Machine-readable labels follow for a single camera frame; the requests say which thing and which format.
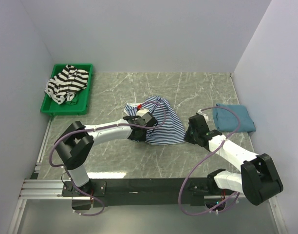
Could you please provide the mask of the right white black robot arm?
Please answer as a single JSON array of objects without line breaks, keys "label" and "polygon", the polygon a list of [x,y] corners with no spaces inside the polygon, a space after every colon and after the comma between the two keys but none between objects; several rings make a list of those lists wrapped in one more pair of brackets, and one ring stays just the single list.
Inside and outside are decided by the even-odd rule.
[{"label": "right white black robot arm", "polygon": [[231,190],[244,194],[256,206],[283,191],[283,183],[271,156],[248,151],[221,132],[211,131],[204,116],[194,115],[188,119],[185,141],[221,156],[239,170],[238,173],[232,173],[218,169],[207,176],[205,183],[193,185],[194,190],[209,195]]}]

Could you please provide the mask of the blue white striped tank top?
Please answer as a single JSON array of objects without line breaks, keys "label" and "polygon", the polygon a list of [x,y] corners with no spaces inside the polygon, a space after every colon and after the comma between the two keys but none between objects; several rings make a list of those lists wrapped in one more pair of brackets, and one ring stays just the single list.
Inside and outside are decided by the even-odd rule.
[{"label": "blue white striped tank top", "polygon": [[151,145],[172,145],[184,142],[185,129],[181,120],[172,109],[169,101],[160,96],[151,96],[144,103],[127,103],[124,112],[128,116],[136,115],[138,106],[148,109],[160,124],[165,123],[155,130],[147,130],[145,142]]}]

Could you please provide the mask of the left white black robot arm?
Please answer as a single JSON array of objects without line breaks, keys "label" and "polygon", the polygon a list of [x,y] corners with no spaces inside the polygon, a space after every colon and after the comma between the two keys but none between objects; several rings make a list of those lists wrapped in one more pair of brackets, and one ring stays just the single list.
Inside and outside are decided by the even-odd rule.
[{"label": "left white black robot arm", "polygon": [[54,150],[74,182],[73,190],[80,196],[94,191],[84,167],[92,147],[116,139],[145,141],[147,130],[153,130],[157,125],[158,121],[149,112],[106,124],[83,125],[80,121],[71,124],[54,144]]}]

